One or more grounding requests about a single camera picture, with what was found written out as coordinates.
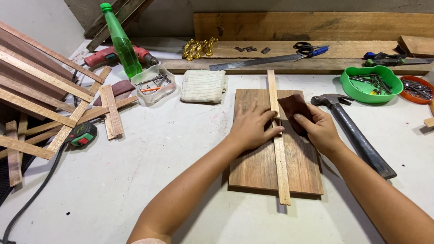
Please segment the orange bowl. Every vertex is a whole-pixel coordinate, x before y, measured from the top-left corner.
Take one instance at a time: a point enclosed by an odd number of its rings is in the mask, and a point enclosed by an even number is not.
[[[403,77],[401,77],[399,79],[401,81],[403,79],[408,79],[408,80],[411,80],[411,81],[419,82],[421,85],[429,86],[431,88],[431,91],[434,91],[434,86],[432,86],[428,81],[426,81],[426,80],[424,80],[422,78],[415,77],[415,76],[403,76]],[[418,104],[428,104],[432,100],[432,99],[431,100],[425,100],[425,99],[421,99],[421,98],[418,98],[418,97],[414,97],[414,96],[406,93],[405,90],[403,90],[399,95],[401,95],[403,98],[407,99],[410,102],[415,102],[415,103],[418,103]]]

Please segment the white workbench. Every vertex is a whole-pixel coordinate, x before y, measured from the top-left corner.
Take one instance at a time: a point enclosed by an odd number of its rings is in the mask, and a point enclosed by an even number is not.
[[[85,44],[74,55],[80,64],[87,55]],[[302,90],[310,101],[325,93],[345,94],[338,77],[276,75],[276,81],[278,89]],[[117,65],[106,84],[126,78]],[[53,178],[17,222],[10,240],[26,244],[125,243],[146,204],[229,133],[236,89],[267,88],[266,75],[228,78],[223,102],[211,106],[180,102],[183,76],[176,75],[175,93],[152,106],[139,100],[140,104],[120,112],[125,133],[119,140],[109,142],[104,124],[96,123],[96,140],[63,153]],[[83,83],[91,80],[85,78]],[[382,106],[354,102],[343,107],[397,172],[398,177],[390,182],[434,217],[434,134],[423,124],[431,117],[429,107],[399,96]],[[352,148],[339,126],[338,132]],[[36,158],[25,173],[23,188],[0,207],[1,236],[45,179],[53,161]],[[383,243],[336,168],[325,161],[321,200],[292,198],[292,205],[286,208],[279,206],[274,196],[228,191],[227,182],[221,186],[219,177],[175,234],[173,243]]]

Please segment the human hand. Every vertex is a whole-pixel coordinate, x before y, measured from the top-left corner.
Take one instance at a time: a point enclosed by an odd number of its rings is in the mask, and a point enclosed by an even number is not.
[[[264,126],[271,118],[277,115],[276,111],[270,111],[270,107],[258,106],[255,99],[251,107],[243,114],[241,103],[235,111],[235,119],[228,140],[235,141],[243,151],[261,146],[271,138],[284,131],[283,126],[277,126],[264,131]]]
[[[307,136],[316,148],[325,156],[347,148],[336,130],[331,115],[312,104],[307,104],[315,124],[301,114],[294,114],[294,119],[307,131]]]

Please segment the green tape measure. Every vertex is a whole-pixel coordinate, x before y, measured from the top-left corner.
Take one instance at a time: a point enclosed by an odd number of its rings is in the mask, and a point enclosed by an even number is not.
[[[91,122],[84,122],[72,129],[68,138],[66,138],[66,142],[75,147],[84,145],[94,139],[97,132],[98,129]]]

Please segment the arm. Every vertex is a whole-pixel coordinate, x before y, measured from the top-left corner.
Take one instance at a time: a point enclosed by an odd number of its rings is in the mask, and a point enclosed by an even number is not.
[[[431,243],[434,220],[348,149],[339,138],[331,115],[311,104],[308,107],[315,124],[300,114],[294,118],[339,170],[383,238],[391,244]]]
[[[240,103],[229,135],[149,202],[140,214],[127,244],[145,238],[156,238],[169,244],[172,235],[231,161],[243,151],[264,144],[284,130],[279,126],[264,132],[265,123],[277,112],[256,104],[257,100],[243,114]]]

